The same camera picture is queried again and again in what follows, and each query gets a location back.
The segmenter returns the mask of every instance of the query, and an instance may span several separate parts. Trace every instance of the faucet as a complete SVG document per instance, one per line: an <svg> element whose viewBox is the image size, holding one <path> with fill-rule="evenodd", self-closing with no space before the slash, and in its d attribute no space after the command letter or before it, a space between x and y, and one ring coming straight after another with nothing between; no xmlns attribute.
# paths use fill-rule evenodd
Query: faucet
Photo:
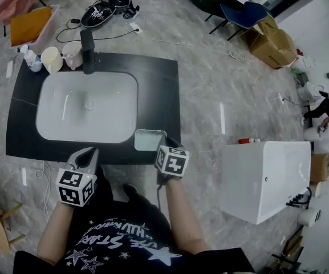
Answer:
<svg viewBox="0 0 329 274"><path fill-rule="evenodd" d="M82 43L83 73L92 74L95 72L95 42L91 30L82 30L80 40Z"/></svg>

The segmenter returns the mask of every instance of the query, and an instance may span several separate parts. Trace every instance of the black countertop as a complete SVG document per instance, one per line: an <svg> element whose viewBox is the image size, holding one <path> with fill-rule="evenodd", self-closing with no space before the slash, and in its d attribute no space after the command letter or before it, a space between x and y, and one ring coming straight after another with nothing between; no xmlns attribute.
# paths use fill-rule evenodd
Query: black countertop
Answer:
<svg viewBox="0 0 329 274"><path fill-rule="evenodd" d="M71 71L64 63L61 71ZM138 84L136 129L163 130L181 141L178 64L139 55L96 53L95 71L126 72ZM121 143L86 143L47 140L36 129L40 90L48 72L33 73L23 61L11 99L6 155L66 162L85 147L99 149L100 164L153 164L155 152L137 151L134 134Z"/></svg>

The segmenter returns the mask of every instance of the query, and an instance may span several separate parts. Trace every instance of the black chair leg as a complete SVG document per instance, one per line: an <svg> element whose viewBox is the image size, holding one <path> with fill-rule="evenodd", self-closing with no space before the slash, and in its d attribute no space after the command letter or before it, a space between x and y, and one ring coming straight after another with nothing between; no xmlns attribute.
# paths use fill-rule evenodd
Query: black chair leg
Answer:
<svg viewBox="0 0 329 274"><path fill-rule="evenodd" d="M213 14L210 14L210 16L207 17L205 21L208 21L208 20L211 18L212 15L213 15Z"/></svg>
<svg viewBox="0 0 329 274"><path fill-rule="evenodd" d="M223 22L221 22L217 27L215 27L211 32L210 34L212 34L214 31L216 31L219 27L221 26L225 26L226 24L228 23L228 20L224 20Z"/></svg>
<svg viewBox="0 0 329 274"><path fill-rule="evenodd" d="M230 41L232 38L234 38L242 29L238 29L233 35L228 38L228 41Z"/></svg>
<svg viewBox="0 0 329 274"><path fill-rule="evenodd" d="M42 0L39 0L42 5L47 6Z"/></svg>

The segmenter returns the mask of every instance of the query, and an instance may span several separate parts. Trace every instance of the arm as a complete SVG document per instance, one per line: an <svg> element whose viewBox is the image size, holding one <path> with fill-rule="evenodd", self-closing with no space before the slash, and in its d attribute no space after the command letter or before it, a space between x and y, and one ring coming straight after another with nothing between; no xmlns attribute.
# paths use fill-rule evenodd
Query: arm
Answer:
<svg viewBox="0 0 329 274"><path fill-rule="evenodd" d="M186 197L182 182L170 179L166 184L170 226L179 249L197 254L209 251L204 234Z"/></svg>
<svg viewBox="0 0 329 274"><path fill-rule="evenodd" d="M322 124L320 126L326 128L328 123L329 123L329 117L326 117L324 121L322 121Z"/></svg>
<svg viewBox="0 0 329 274"><path fill-rule="evenodd" d="M38 257L55 265L65 254L74 208L58 202L38 245Z"/></svg>

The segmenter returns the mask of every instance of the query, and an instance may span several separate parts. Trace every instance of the cardboard box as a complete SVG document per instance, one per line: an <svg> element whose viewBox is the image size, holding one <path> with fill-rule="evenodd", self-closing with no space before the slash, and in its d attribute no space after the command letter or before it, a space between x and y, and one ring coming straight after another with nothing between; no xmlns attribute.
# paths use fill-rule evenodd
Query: cardboard box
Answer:
<svg viewBox="0 0 329 274"><path fill-rule="evenodd" d="M250 53L274 69L287 66L297 59L297 51L290 36L277 27L268 16L258 24L261 31L247 32Z"/></svg>
<svg viewBox="0 0 329 274"><path fill-rule="evenodd" d="M329 153L311 156L310 182L325 182L329 178Z"/></svg>

